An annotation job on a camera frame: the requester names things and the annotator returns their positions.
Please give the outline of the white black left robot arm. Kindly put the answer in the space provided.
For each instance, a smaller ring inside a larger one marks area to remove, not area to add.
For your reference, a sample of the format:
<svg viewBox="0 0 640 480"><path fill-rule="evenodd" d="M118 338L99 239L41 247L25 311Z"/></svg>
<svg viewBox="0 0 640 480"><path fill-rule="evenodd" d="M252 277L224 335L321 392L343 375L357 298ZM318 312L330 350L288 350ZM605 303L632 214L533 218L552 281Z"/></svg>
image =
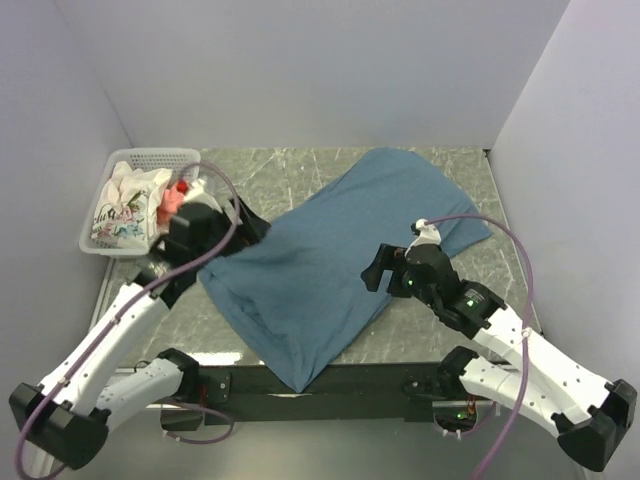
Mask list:
<svg viewBox="0 0 640 480"><path fill-rule="evenodd" d="M181 206L168 232L137 259L132 278L73 352L38 384L21 383L11 393L9 406L20 431L14 456L20 478L28 476L27 443L78 470L112 430L148 405L200 399L200 365L175 348L123 380L110 379L140 337L191 288L198 271L227 250L241 215L239 203L232 204L232 215L201 202Z"/></svg>

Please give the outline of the blue pillowcase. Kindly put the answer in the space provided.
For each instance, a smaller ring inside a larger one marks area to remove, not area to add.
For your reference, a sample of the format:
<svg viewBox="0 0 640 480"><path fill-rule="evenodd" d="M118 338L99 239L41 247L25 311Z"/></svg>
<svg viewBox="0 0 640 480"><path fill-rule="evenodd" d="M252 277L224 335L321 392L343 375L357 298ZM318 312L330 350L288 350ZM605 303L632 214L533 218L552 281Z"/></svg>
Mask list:
<svg viewBox="0 0 640 480"><path fill-rule="evenodd" d="M409 245L422 218L440 220L450 256L490 236L469 196L436 166L376 148L277 218L260 242L213 259L200 280L248 347L301 392L389 303L360 275L381 244Z"/></svg>

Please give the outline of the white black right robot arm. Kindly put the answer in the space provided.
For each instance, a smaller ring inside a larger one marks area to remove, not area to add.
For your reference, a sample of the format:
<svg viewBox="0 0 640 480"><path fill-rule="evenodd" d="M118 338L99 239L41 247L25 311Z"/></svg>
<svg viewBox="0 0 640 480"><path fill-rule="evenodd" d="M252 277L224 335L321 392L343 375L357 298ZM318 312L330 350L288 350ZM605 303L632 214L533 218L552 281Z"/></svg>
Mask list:
<svg viewBox="0 0 640 480"><path fill-rule="evenodd" d="M489 236L467 197L333 192L277 220L233 255L219 308L288 387L301 392L394 298L429 307L449 329L506 361L459 347L439 366L444 395L484 396L546 429L582 466L600 471L629 430L636 390L562 353L499 295L463 279L452 257Z"/></svg>

